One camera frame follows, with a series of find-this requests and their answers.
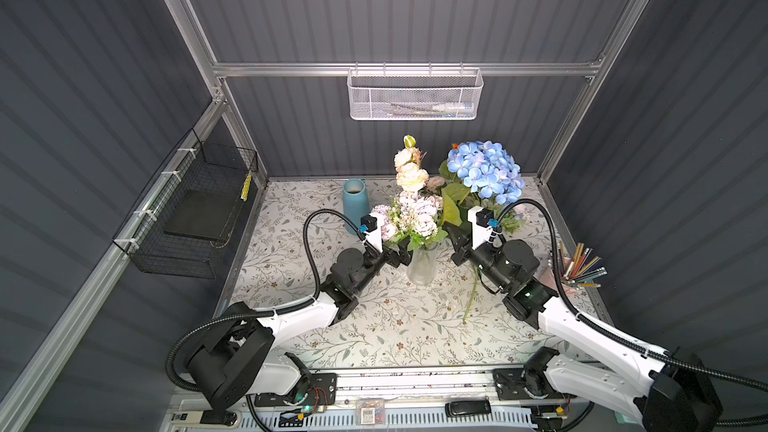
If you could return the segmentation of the clear glass vase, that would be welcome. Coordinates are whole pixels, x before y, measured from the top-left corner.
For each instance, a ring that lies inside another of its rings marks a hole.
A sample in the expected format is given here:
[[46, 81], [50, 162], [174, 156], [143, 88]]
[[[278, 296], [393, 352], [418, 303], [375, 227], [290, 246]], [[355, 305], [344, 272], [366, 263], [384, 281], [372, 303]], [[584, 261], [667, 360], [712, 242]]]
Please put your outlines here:
[[407, 268], [407, 277], [412, 284], [428, 286], [433, 282], [437, 273], [437, 249], [433, 244], [413, 251]]

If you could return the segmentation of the lilac white flower bunch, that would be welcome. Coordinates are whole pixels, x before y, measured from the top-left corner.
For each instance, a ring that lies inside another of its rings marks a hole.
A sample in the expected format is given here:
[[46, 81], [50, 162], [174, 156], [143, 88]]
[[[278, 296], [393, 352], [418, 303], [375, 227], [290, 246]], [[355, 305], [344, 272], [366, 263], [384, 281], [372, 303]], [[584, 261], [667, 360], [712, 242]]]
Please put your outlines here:
[[388, 245], [408, 242], [407, 249], [430, 249], [447, 238], [442, 228], [443, 199], [436, 195], [402, 191], [389, 205], [372, 208], [379, 219], [382, 240]]

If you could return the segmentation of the teal ceramic vase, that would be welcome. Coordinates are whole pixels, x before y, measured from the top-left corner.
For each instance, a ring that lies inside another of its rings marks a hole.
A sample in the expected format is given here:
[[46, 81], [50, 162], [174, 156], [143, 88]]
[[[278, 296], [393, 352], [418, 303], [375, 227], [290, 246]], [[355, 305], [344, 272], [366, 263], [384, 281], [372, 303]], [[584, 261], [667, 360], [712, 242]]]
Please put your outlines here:
[[366, 184], [362, 179], [348, 179], [342, 187], [343, 213], [353, 225], [346, 229], [355, 234], [360, 226], [360, 219], [370, 211], [369, 197]]

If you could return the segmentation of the blue hydrangea flower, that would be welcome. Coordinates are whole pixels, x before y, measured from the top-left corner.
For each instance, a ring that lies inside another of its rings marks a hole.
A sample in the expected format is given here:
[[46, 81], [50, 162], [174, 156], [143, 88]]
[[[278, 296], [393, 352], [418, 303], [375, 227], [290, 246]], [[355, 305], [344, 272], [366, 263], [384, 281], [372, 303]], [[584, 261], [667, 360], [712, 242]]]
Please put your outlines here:
[[468, 225], [468, 212], [480, 206], [497, 219], [515, 203], [526, 186], [521, 167], [501, 143], [469, 141], [454, 144], [439, 168], [446, 181], [439, 194], [452, 200], [458, 213], [456, 225]]

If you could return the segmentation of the peach peony stem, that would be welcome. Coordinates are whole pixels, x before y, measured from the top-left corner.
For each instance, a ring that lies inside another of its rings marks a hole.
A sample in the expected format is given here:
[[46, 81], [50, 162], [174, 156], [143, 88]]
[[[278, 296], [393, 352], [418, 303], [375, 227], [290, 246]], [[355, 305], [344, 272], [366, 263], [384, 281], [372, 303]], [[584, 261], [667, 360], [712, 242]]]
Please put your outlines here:
[[411, 135], [403, 137], [403, 148], [394, 158], [396, 171], [396, 183], [405, 192], [417, 193], [423, 190], [436, 193], [446, 185], [446, 179], [442, 176], [431, 176], [422, 167], [424, 154], [417, 147], [416, 139]]

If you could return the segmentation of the orange gerbera flower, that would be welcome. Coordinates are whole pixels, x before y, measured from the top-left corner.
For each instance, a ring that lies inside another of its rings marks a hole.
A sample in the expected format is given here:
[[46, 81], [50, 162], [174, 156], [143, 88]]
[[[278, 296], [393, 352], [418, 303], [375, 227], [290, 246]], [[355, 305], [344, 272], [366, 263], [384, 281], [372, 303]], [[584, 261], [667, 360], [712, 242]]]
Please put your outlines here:
[[464, 313], [463, 313], [463, 316], [462, 316], [462, 325], [466, 325], [467, 324], [467, 321], [469, 319], [469, 315], [470, 315], [470, 313], [472, 311], [473, 303], [474, 303], [475, 298], [477, 296], [477, 288], [478, 288], [478, 285], [480, 283], [480, 280], [481, 280], [480, 272], [477, 269], [475, 269], [474, 270], [474, 279], [473, 279], [472, 288], [471, 288], [469, 297], [467, 299], [466, 307], [465, 307], [465, 310], [464, 310]]

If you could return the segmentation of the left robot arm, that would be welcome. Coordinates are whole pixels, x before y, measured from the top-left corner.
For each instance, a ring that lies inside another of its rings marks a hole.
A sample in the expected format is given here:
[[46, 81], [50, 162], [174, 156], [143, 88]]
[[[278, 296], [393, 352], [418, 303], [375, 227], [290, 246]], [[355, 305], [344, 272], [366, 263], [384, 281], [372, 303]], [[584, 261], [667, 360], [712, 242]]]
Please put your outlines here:
[[359, 296], [388, 265], [411, 263], [405, 245], [381, 249], [366, 243], [362, 250], [343, 250], [319, 293], [285, 309], [258, 312], [244, 302], [183, 336], [169, 353], [166, 372], [185, 390], [200, 392], [216, 412], [249, 395], [271, 394], [300, 402], [312, 374], [298, 357], [279, 347], [315, 329], [346, 319]]

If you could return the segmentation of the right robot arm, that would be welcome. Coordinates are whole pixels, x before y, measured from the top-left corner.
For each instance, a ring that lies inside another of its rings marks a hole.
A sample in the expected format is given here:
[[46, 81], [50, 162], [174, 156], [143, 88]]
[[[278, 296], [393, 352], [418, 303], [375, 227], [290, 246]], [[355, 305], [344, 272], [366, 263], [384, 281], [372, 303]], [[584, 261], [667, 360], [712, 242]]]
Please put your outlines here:
[[471, 263], [516, 319], [558, 337], [591, 357], [581, 362], [542, 347], [522, 378], [534, 398], [562, 393], [584, 398], [639, 423], [647, 431], [711, 431], [722, 404], [708, 376], [666, 364], [668, 354], [579, 311], [534, 276], [540, 262], [522, 240], [491, 243], [492, 229], [444, 227], [455, 264]]

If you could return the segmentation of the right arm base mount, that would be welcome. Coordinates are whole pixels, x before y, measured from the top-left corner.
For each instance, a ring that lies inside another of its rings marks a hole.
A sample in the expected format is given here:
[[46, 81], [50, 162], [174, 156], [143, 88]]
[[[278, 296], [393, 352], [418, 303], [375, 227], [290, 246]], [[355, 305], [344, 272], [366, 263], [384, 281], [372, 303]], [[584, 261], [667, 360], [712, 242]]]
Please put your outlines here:
[[504, 367], [492, 370], [492, 379], [499, 400], [565, 400], [568, 394], [557, 392], [536, 372], [524, 367]]

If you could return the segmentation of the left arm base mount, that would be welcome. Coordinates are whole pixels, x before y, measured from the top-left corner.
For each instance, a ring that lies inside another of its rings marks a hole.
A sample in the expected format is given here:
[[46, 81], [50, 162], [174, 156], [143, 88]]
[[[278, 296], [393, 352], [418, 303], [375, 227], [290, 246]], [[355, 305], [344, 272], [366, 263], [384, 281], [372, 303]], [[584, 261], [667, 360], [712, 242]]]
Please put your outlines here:
[[310, 373], [300, 378], [286, 395], [255, 394], [253, 402], [256, 407], [330, 406], [335, 404], [337, 389], [337, 374]]

